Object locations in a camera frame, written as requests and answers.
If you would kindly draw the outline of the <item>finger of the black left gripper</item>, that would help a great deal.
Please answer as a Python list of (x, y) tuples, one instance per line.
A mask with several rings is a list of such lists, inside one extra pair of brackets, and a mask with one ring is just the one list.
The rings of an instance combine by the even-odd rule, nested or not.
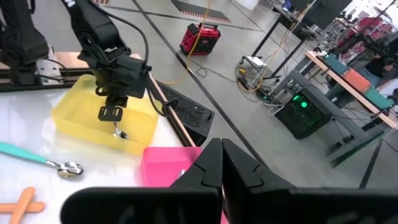
[(123, 109), (117, 106), (102, 106), (99, 109), (98, 119), (100, 121), (121, 121)]
[(119, 106), (125, 108), (127, 106), (128, 97), (118, 97), (118, 96), (107, 96), (105, 105), (109, 106)]

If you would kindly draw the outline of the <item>pink plastic bin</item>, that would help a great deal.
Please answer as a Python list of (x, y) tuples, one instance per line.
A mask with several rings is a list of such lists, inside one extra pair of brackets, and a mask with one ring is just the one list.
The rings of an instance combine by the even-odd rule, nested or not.
[(141, 162), (142, 184), (161, 200), (157, 223), (225, 224), (222, 194), (223, 147), (148, 147)]

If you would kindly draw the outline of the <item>orange bin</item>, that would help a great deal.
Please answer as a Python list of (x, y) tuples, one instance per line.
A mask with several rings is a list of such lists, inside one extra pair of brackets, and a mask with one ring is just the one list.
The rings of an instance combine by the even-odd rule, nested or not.
[(360, 91), (361, 93), (364, 93), (369, 89), (371, 86), (371, 83), (364, 78), (361, 74), (359, 74), (356, 70), (350, 68), (347, 70), (343, 78), (356, 90)]

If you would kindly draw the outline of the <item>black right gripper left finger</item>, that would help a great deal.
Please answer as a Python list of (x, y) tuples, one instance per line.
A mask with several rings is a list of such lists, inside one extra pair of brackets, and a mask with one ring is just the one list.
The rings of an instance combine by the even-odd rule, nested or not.
[(90, 187), (71, 194), (61, 224), (220, 224), (223, 145), (213, 138), (170, 187)]

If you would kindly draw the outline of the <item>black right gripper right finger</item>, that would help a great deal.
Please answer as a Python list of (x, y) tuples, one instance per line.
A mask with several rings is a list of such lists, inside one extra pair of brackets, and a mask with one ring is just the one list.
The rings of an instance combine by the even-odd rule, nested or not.
[(296, 187), (231, 140), (222, 145), (230, 224), (398, 224), (398, 190)]

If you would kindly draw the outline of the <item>person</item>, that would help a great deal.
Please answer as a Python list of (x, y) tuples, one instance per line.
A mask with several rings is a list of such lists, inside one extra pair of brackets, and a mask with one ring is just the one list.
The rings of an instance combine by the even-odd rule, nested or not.
[(398, 78), (398, 37), (389, 41), (385, 52), (374, 54), (373, 59), (365, 66), (367, 79), (375, 88)]

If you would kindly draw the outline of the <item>wooden table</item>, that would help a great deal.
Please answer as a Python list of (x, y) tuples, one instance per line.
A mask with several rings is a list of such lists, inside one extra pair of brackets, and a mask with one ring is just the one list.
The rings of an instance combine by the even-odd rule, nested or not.
[(359, 90), (355, 89), (350, 83), (344, 78), (336, 74), (332, 69), (329, 69), (327, 65), (320, 59), (319, 53), (314, 51), (307, 51), (305, 56), (319, 66), (327, 75), (331, 76), (332, 79), (337, 81), (346, 91), (350, 92), (359, 102), (361, 102), (367, 109), (371, 110), (374, 115), (381, 118), (390, 128), (398, 130), (398, 119), (393, 115), (386, 115), (385, 110), (379, 109), (372, 101), (369, 101), (364, 94)]

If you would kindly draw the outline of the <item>silver spoon teal handle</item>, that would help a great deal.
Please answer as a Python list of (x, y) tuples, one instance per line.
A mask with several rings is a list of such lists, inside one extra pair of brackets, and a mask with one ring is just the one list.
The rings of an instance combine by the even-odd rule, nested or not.
[(6, 142), (0, 142), (0, 152), (7, 154), (8, 156), (14, 156), (53, 167), (57, 171), (57, 174), (62, 178), (80, 177), (84, 173), (84, 168), (76, 162), (56, 163), (41, 155), (34, 154), (33, 152)]

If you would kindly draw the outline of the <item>black striped mat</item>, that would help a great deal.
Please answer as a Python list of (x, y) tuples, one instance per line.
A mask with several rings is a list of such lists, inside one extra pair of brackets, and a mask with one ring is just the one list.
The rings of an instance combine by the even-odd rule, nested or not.
[(205, 7), (196, 6), (194, 4), (189, 4), (178, 0), (171, 0), (171, 2), (183, 14), (195, 17), (204, 17), (207, 12), (207, 19), (231, 23), (231, 21), (221, 11), (207, 9)]

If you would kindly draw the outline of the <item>yellow plastic bin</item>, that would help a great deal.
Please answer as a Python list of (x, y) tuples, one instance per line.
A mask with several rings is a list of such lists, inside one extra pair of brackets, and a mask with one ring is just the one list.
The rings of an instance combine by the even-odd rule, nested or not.
[(128, 138), (121, 139), (115, 136), (112, 122), (99, 120), (99, 111), (104, 106), (105, 98), (96, 95), (95, 89), (94, 76), (82, 75), (52, 110), (56, 128), (63, 134), (84, 141), (131, 154), (142, 154), (152, 141), (159, 118), (154, 107), (161, 109), (161, 103), (157, 100), (151, 103), (148, 97), (129, 97), (118, 123)]

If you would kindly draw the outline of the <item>red black portable generator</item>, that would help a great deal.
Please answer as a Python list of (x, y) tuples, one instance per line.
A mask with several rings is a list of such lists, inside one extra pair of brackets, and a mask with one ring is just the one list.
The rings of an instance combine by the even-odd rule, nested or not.
[(208, 55), (212, 52), (221, 32), (217, 25), (191, 23), (180, 43), (180, 50), (189, 55)]

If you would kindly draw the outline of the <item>white power box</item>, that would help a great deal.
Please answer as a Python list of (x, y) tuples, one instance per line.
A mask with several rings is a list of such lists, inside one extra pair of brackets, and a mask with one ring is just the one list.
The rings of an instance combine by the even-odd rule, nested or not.
[(247, 56), (244, 55), (241, 57), (241, 60), (239, 61), (239, 64), (243, 64), (244, 62), (247, 62), (254, 68), (263, 68), (266, 67), (267, 64), (261, 60), (262, 57), (253, 57), (253, 56)]

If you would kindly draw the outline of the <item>teal bin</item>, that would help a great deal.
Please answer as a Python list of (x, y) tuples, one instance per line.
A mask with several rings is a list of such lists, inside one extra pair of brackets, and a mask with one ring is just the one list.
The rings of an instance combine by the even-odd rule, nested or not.
[(365, 97), (379, 109), (386, 109), (394, 104), (392, 99), (387, 99), (381, 95), (373, 86), (370, 86), (365, 92)]
[(335, 54), (328, 54), (324, 56), (323, 61), (338, 75), (344, 74), (349, 69), (349, 67), (338, 60)]

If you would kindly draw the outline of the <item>black monitor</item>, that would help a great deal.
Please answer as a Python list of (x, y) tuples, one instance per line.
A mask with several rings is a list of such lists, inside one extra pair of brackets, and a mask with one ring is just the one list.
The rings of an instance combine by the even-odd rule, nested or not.
[(289, 0), (296, 11), (303, 12), (312, 5), (303, 17), (305, 23), (325, 29), (353, 0)]

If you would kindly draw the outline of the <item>black computer green light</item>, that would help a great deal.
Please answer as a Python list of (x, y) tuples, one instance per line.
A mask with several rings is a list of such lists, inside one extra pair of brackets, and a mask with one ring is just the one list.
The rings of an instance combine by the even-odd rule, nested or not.
[(301, 73), (293, 70), (288, 78), (293, 84), (284, 88), (292, 97), (275, 117), (295, 139), (304, 139), (327, 124), (331, 112), (323, 103), (321, 92)]

